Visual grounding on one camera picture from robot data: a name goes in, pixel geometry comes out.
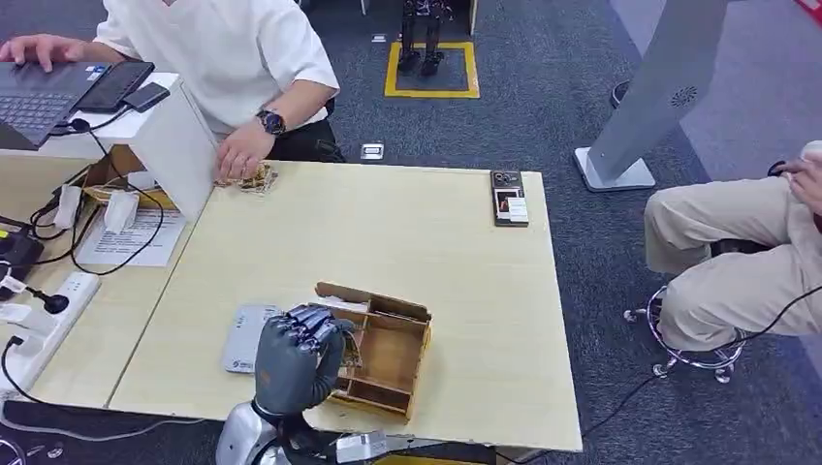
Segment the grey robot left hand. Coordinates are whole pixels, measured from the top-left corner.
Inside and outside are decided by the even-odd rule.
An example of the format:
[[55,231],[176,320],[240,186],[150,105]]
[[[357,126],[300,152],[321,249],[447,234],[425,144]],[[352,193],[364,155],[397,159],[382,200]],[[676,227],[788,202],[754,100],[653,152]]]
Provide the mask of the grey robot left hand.
[[269,319],[256,353],[253,409],[274,421],[324,402],[336,386],[346,337],[354,329],[319,304],[301,304]]

